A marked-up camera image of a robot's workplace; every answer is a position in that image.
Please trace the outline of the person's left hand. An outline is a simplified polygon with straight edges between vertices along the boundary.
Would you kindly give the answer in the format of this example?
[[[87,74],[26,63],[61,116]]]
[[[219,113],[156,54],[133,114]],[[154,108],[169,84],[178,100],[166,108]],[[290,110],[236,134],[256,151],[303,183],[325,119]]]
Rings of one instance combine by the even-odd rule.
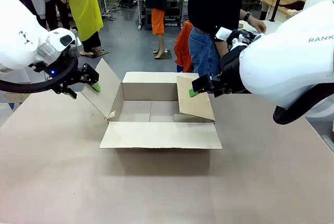
[[[267,27],[262,20],[251,17],[248,20],[248,24],[256,29],[257,32],[266,33]]]

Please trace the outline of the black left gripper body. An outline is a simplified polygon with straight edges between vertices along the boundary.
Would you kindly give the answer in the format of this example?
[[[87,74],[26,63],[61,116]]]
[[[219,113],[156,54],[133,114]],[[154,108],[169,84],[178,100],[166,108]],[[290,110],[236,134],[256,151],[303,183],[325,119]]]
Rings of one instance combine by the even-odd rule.
[[[66,77],[65,83],[73,85],[76,83],[94,85],[99,81],[99,73],[89,64],[85,63]]]

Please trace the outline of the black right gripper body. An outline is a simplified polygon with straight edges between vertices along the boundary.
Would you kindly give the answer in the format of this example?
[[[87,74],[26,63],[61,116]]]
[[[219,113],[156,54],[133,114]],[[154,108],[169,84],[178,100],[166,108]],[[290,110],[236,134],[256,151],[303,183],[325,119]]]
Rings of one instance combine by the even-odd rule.
[[[221,73],[214,97],[230,93],[247,93],[240,76],[240,54],[246,46],[237,46],[220,59]]]

